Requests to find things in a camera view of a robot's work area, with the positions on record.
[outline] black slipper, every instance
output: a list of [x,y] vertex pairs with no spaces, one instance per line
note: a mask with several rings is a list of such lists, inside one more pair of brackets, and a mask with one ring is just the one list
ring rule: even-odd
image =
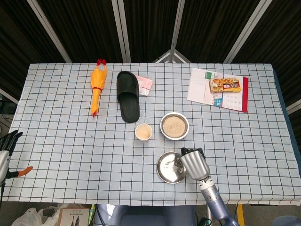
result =
[[139,119],[139,85],[131,72],[120,72],[117,76],[117,100],[120,102],[123,121],[132,123]]

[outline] small paper cup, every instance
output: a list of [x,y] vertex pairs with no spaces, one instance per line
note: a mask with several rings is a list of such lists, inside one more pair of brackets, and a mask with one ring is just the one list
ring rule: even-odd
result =
[[143,123],[136,127],[135,136],[142,141],[147,141],[152,136],[152,128],[150,125]]

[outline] yellow rubber chicken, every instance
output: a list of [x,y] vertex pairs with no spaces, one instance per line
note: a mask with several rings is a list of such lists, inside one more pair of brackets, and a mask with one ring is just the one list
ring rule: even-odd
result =
[[[100,64],[103,64],[103,71],[98,68]],[[95,116],[98,113],[98,99],[102,89],[104,88],[105,79],[107,78],[107,66],[105,60],[98,60],[96,68],[91,75],[91,86],[93,88],[93,102],[91,106],[91,114]]]

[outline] bowl of grain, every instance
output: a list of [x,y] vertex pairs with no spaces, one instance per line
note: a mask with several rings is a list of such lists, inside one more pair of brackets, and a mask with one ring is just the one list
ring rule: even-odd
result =
[[181,140],[189,131],[189,123],[184,115],[171,112],[163,116],[160,128],[163,135],[168,139]]

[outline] plastic bag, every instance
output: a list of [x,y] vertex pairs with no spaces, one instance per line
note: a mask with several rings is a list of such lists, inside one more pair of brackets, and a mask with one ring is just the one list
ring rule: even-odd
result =
[[41,209],[38,212],[35,208],[28,209],[21,217],[19,217],[17,220],[13,222],[11,226],[56,226],[60,209],[66,208],[68,204],[59,204],[57,207],[48,207],[45,209],[55,209],[55,213],[48,217],[46,222],[43,224],[43,210]]

